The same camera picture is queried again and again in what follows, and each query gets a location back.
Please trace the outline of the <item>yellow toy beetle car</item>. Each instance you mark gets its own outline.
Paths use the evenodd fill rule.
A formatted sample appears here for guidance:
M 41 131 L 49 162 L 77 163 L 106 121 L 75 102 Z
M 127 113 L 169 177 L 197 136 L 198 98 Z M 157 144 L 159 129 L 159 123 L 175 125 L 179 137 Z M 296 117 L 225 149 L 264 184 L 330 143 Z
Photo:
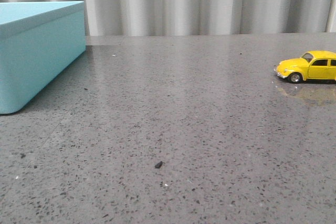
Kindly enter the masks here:
M 307 80 L 335 81 L 335 52 L 307 51 L 299 58 L 281 61 L 274 72 L 290 83 L 301 83 Z

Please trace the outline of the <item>light blue storage box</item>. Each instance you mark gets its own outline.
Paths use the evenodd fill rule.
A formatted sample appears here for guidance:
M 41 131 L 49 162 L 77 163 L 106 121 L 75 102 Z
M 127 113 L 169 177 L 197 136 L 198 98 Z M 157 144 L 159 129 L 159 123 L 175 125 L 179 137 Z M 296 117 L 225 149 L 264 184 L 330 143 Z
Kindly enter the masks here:
M 1 113 L 23 108 L 86 49 L 83 1 L 1 3 Z

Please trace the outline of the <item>small black debris chip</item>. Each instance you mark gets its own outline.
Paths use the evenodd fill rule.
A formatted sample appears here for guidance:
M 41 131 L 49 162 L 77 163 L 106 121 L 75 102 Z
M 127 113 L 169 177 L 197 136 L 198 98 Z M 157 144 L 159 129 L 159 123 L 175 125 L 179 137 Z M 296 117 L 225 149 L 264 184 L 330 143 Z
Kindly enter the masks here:
M 160 161 L 160 162 L 158 162 L 157 164 L 155 164 L 155 168 L 161 168 L 161 166 L 163 165 L 163 162 L 162 161 Z

